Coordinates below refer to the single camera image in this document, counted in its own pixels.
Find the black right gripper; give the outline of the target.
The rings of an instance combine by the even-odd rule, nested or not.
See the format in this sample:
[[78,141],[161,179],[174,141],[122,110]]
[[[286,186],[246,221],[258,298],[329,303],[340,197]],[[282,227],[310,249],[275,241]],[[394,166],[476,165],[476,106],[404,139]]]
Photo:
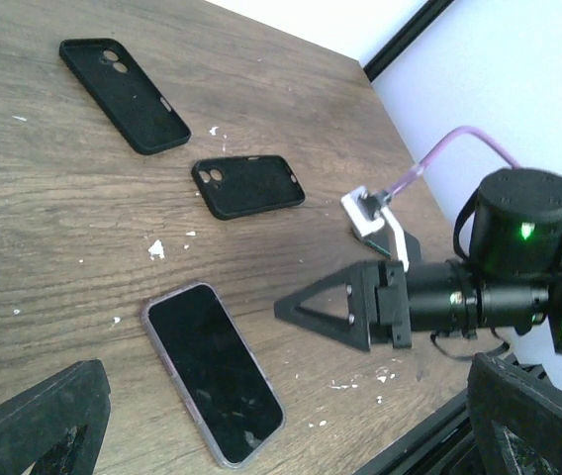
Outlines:
[[[336,287],[345,290],[345,319],[304,306],[307,300]],[[278,300],[274,316],[365,352],[370,351],[371,342],[392,343],[396,349],[412,347],[406,272],[401,262],[353,263]]]

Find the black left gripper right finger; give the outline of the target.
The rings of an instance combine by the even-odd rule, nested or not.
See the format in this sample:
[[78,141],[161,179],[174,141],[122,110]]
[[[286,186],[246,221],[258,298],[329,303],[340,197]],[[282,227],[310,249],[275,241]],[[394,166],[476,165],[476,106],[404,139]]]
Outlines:
[[475,355],[467,407],[488,474],[562,474],[562,391],[499,359]]

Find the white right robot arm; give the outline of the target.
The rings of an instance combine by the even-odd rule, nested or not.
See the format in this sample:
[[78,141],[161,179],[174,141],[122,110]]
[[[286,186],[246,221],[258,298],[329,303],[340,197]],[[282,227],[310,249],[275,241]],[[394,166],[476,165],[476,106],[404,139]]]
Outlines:
[[413,264],[389,200],[359,188],[342,199],[355,231],[388,240],[386,260],[351,264],[276,302],[275,316],[350,347],[408,348],[415,332],[460,333],[548,323],[562,354],[562,176],[502,168],[486,176],[455,225],[467,247],[443,262]]

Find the purple edged smartphone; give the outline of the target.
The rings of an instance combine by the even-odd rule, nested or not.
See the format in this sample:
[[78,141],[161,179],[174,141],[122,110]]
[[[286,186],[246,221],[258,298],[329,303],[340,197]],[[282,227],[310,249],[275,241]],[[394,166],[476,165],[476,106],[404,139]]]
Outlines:
[[285,412],[218,292],[188,284],[149,300],[140,320],[218,464],[248,464]]

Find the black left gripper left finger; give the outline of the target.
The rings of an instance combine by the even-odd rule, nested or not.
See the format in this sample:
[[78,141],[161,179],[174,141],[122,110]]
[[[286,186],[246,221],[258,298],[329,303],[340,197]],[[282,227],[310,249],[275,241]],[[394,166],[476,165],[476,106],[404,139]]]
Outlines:
[[0,404],[0,474],[92,474],[111,412],[98,359],[78,361]]

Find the teal edged smartphone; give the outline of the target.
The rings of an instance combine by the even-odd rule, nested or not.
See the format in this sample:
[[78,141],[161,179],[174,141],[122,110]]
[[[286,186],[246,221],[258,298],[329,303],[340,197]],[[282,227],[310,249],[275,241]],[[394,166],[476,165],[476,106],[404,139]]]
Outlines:
[[392,237],[392,233],[387,229],[363,237],[361,241],[388,259],[400,260],[405,256],[410,267],[422,264],[421,244],[416,237],[408,232],[404,232],[404,244],[398,244]]

